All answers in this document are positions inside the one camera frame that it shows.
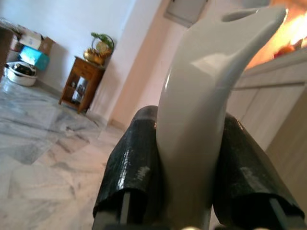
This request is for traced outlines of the teal box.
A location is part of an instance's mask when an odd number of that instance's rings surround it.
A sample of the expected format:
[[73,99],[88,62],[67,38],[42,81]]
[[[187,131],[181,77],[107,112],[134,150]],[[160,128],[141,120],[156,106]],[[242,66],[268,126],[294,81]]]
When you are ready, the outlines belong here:
[[44,71],[47,68],[50,60],[49,56],[43,52],[28,46],[22,48],[20,58],[22,61],[35,66],[41,71]]

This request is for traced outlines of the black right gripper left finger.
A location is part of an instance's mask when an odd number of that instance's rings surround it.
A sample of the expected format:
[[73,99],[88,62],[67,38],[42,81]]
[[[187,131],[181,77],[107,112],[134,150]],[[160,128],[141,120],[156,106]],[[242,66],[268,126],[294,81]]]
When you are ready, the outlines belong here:
[[93,230],[152,225],[160,211],[158,107],[141,108],[112,150],[93,208]]

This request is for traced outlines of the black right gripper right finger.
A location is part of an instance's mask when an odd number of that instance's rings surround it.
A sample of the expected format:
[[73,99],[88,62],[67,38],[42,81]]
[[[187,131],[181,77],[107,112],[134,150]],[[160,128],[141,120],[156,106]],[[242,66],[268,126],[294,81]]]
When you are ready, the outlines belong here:
[[305,230],[305,214],[269,157],[232,115],[225,117],[216,168],[216,230]]

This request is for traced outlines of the beige plastic dustpan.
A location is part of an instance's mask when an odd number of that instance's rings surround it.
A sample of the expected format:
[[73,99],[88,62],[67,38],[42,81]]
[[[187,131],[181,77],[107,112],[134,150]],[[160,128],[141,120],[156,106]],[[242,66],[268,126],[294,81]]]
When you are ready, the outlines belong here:
[[240,76],[284,22],[283,5],[204,17],[182,36],[159,99],[156,141],[170,230],[210,222],[227,100]]

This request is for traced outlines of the brown cardboard box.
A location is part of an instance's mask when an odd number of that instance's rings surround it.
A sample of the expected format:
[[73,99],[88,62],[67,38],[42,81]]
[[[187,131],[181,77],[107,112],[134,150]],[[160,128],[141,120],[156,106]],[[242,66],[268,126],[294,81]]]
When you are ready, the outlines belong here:
[[45,55],[49,56],[52,46],[54,44],[55,44],[55,41],[53,41],[49,37],[43,37],[38,50],[44,53]]

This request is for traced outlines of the gold basket with plant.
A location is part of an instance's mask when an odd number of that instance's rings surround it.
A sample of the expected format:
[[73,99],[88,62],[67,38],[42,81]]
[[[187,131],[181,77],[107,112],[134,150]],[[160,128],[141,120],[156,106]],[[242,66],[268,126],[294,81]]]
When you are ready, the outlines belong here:
[[83,58],[98,66],[103,66],[105,61],[113,54],[115,44],[107,34],[91,32],[91,47],[83,52]]

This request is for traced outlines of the brown wooden side table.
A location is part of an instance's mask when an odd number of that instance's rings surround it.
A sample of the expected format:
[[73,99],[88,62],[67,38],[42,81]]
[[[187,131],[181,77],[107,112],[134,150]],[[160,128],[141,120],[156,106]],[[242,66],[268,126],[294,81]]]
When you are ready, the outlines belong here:
[[86,112],[104,72],[103,67],[76,56],[59,104],[65,103],[76,109],[77,113]]

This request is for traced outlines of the white cardboard box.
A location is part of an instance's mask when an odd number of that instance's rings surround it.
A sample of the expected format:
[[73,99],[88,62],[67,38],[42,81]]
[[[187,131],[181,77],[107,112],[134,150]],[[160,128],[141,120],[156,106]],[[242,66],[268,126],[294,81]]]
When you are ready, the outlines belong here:
[[37,33],[26,33],[23,34],[19,40],[24,46],[28,46],[34,49],[39,49],[42,41],[41,34]]

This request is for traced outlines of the beige low cabinet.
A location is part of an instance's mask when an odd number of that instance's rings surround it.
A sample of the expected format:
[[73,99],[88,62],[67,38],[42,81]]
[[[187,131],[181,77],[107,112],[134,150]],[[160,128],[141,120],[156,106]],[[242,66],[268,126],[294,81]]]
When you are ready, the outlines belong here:
[[228,104],[307,209],[307,47],[245,71]]

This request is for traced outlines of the grey wall panel box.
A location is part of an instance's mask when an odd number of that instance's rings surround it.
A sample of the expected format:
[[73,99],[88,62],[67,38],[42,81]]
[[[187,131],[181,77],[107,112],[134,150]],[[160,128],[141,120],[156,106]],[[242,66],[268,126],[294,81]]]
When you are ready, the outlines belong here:
[[200,17],[208,0],[170,0],[164,17],[190,28]]

